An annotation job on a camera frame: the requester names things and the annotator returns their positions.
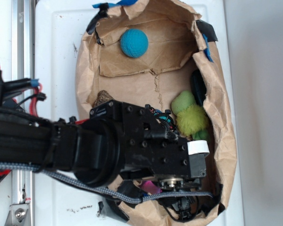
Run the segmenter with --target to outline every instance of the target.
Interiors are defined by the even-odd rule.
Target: blue ball
[[[141,57],[148,49],[148,38],[138,29],[130,29],[121,37],[121,49],[129,57]]]

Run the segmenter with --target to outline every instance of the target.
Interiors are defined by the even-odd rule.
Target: brown object
[[[114,100],[113,97],[107,91],[102,90],[98,93],[98,98],[92,106],[96,107],[110,100]]]
[[[193,221],[178,223],[157,201],[144,202],[134,209],[121,203],[119,208],[134,226],[204,226],[228,206],[236,169],[236,142],[231,111],[219,54],[209,43],[213,63],[203,50],[207,48],[196,20],[201,15],[178,0],[138,0],[127,7],[113,7],[108,18],[99,21],[95,34],[84,34],[76,67],[76,97],[82,119],[88,118],[91,104],[100,90],[107,90],[116,100],[134,105],[150,104],[165,111],[184,90],[191,90],[190,76],[199,69],[207,87],[204,109],[210,120],[213,141],[206,159],[208,176],[202,189],[218,195],[216,182],[223,185],[220,205],[206,216],[203,212]],[[130,28],[146,33],[149,48],[140,58],[125,56],[119,47],[121,35]],[[116,188],[118,181],[110,187]]]

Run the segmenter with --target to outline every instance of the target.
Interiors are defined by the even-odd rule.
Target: green plush toy
[[[203,107],[196,104],[194,95],[186,90],[171,103],[173,113],[177,116],[178,130],[185,136],[192,135],[194,140],[208,141],[209,119]]]

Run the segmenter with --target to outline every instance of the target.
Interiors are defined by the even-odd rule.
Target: blue tape
[[[109,5],[109,8],[112,8],[112,7],[115,7],[115,6],[131,6],[136,2],[137,2],[137,0],[121,0],[117,4],[108,3],[108,5]],[[92,7],[93,8],[99,8],[101,4],[102,3],[94,4],[94,5],[92,5]]]
[[[211,53],[209,51],[208,38],[205,34],[202,34],[202,36],[203,36],[204,40],[206,41],[206,45],[207,45],[207,48],[204,50],[204,53],[205,53],[205,55],[207,56],[207,58],[210,62],[214,62],[213,59],[211,58]]]

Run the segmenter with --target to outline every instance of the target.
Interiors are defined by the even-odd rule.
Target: metal bracket
[[[10,205],[4,226],[31,226],[30,204]]]

